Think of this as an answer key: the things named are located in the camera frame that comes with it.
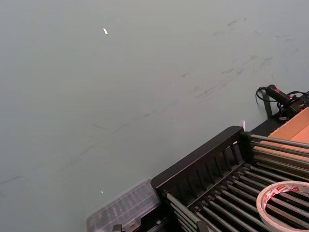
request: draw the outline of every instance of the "gray wall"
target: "gray wall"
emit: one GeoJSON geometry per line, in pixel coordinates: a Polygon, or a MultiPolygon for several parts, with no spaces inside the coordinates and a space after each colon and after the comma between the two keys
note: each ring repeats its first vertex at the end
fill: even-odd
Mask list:
{"type": "Polygon", "coordinates": [[[221,130],[263,122],[259,86],[308,90],[308,8],[2,0],[1,231],[82,232],[93,209],[221,130]]]}

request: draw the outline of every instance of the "scuff mark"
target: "scuff mark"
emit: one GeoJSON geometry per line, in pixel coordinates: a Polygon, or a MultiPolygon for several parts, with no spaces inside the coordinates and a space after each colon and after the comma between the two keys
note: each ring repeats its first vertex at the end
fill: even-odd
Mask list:
{"type": "Polygon", "coordinates": [[[141,117],[137,117],[137,118],[134,118],[132,120],[130,120],[129,122],[121,125],[120,127],[118,127],[113,133],[111,133],[111,135],[114,135],[116,134],[117,132],[123,130],[125,127],[129,126],[131,123],[135,122],[135,121],[138,121],[138,120],[141,120],[143,118],[146,118],[146,117],[149,117],[150,115],[153,115],[154,113],[156,113],[156,110],[153,110],[152,112],[150,113],[147,113],[147,114],[144,114],[143,116],[141,117]]]}
{"type": "Polygon", "coordinates": [[[186,76],[187,76],[188,74],[190,74],[190,73],[189,73],[189,72],[186,72],[186,73],[182,74],[182,77],[183,77],[183,78],[186,78],[186,76]]]}
{"type": "Polygon", "coordinates": [[[202,91],[202,87],[201,86],[195,86],[193,89],[193,92],[198,92],[198,91],[202,91]]]}
{"type": "Polygon", "coordinates": [[[228,83],[228,80],[221,80],[220,81],[220,88],[225,87],[227,85],[227,83],[228,83]]]}
{"type": "Polygon", "coordinates": [[[242,64],[242,66],[248,64],[249,62],[251,62],[251,61],[253,61],[253,60],[257,59],[257,58],[259,58],[258,55],[250,55],[250,58],[249,58],[246,62],[244,62],[244,63],[242,64]]]}
{"type": "Polygon", "coordinates": [[[229,22],[227,25],[230,27],[230,26],[234,25],[237,22],[238,22],[238,20],[235,19],[232,22],[229,22]]]}
{"type": "Polygon", "coordinates": [[[204,98],[204,97],[210,95],[211,93],[214,92],[214,90],[215,90],[216,88],[217,88],[217,86],[213,86],[213,87],[211,87],[211,88],[209,88],[209,89],[206,89],[204,92],[202,92],[201,94],[197,95],[197,96],[195,97],[195,99],[199,99],[199,98],[201,98],[201,97],[204,98]]]}
{"type": "Polygon", "coordinates": [[[290,35],[276,35],[274,39],[280,39],[280,38],[284,38],[284,37],[288,37],[290,35]]]}
{"type": "Polygon", "coordinates": [[[236,76],[239,76],[242,74],[243,71],[245,71],[246,69],[245,68],[239,68],[237,71],[236,71],[236,76]]]}
{"type": "Polygon", "coordinates": [[[165,111],[169,110],[170,108],[174,107],[175,105],[177,105],[179,102],[179,100],[174,100],[172,101],[170,104],[167,105],[167,107],[163,108],[162,110],[158,111],[157,114],[162,114],[165,111]]]}
{"type": "Polygon", "coordinates": [[[97,125],[96,123],[93,123],[92,126],[94,126],[94,127],[96,127],[96,128],[100,128],[100,129],[102,129],[102,130],[108,131],[108,129],[107,129],[106,127],[99,126],[99,125],[97,125]]]}
{"type": "Polygon", "coordinates": [[[17,176],[15,176],[15,177],[12,177],[11,179],[8,179],[8,180],[5,180],[5,181],[0,182],[0,185],[3,185],[3,184],[6,184],[6,183],[9,183],[9,182],[11,182],[11,181],[14,181],[14,180],[17,180],[17,179],[20,179],[20,178],[23,178],[23,177],[22,177],[22,176],[17,175],[17,176]]]}
{"type": "Polygon", "coordinates": [[[86,149],[84,149],[82,152],[80,152],[76,157],[72,158],[71,160],[69,160],[61,169],[60,171],[64,171],[65,169],[77,164],[80,160],[81,157],[84,156],[89,150],[91,150],[92,148],[100,145],[101,143],[103,143],[104,141],[98,141],[94,144],[92,144],[91,146],[87,147],[86,149]]]}
{"type": "Polygon", "coordinates": [[[216,95],[214,94],[214,95],[212,95],[212,96],[208,96],[208,97],[205,97],[205,98],[201,98],[201,99],[197,102],[197,104],[201,104],[201,103],[203,103],[203,102],[209,101],[209,100],[211,100],[211,99],[214,99],[215,97],[216,97],[216,95]]]}
{"type": "Polygon", "coordinates": [[[259,69],[262,69],[262,68],[264,68],[265,66],[270,65],[271,62],[272,62],[272,57],[268,57],[268,58],[263,59],[263,61],[262,61],[262,62],[260,63],[260,65],[259,65],[259,69]]]}
{"type": "Polygon", "coordinates": [[[232,72],[233,70],[234,70],[234,68],[231,68],[231,69],[228,69],[228,70],[225,70],[225,71],[221,72],[221,74],[224,74],[224,73],[229,74],[229,73],[232,72]]]}
{"type": "Polygon", "coordinates": [[[128,125],[130,125],[131,122],[133,122],[133,120],[132,120],[132,121],[129,121],[129,122],[123,124],[123,125],[121,125],[120,127],[118,127],[118,128],[112,133],[112,135],[115,134],[115,133],[117,133],[118,131],[121,131],[123,128],[127,127],[128,125]]]}

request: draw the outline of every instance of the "plastic lid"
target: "plastic lid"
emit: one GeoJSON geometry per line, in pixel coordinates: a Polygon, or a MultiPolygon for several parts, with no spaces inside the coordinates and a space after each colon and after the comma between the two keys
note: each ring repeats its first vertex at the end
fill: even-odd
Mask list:
{"type": "Polygon", "coordinates": [[[86,220],[87,232],[111,232],[115,224],[132,232],[140,226],[140,219],[159,205],[159,200],[146,179],[112,200],[86,220]]]}

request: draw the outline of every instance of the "masking tape roll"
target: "masking tape roll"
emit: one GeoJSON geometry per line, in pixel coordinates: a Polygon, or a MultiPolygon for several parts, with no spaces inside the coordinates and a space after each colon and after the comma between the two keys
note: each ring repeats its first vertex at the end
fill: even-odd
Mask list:
{"type": "Polygon", "coordinates": [[[270,198],[274,195],[289,192],[289,191],[299,191],[309,193],[309,183],[301,181],[282,181],[272,185],[267,186],[263,189],[256,199],[256,208],[262,219],[262,221],[267,225],[271,231],[274,232],[309,232],[309,230],[300,230],[289,227],[285,223],[275,219],[266,212],[266,204],[270,198]]]}

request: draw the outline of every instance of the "black drying rack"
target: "black drying rack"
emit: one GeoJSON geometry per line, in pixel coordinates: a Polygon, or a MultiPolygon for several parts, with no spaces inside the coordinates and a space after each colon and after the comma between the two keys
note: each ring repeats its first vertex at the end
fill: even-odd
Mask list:
{"type": "MultiPolygon", "coordinates": [[[[151,184],[179,226],[175,231],[270,231],[255,207],[258,193],[279,181],[309,182],[308,162],[273,151],[305,157],[309,153],[277,144],[309,148],[232,126],[156,176],[151,184]]],[[[309,229],[309,195],[285,193],[269,201],[267,212],[286,225],[309,229]]]]}

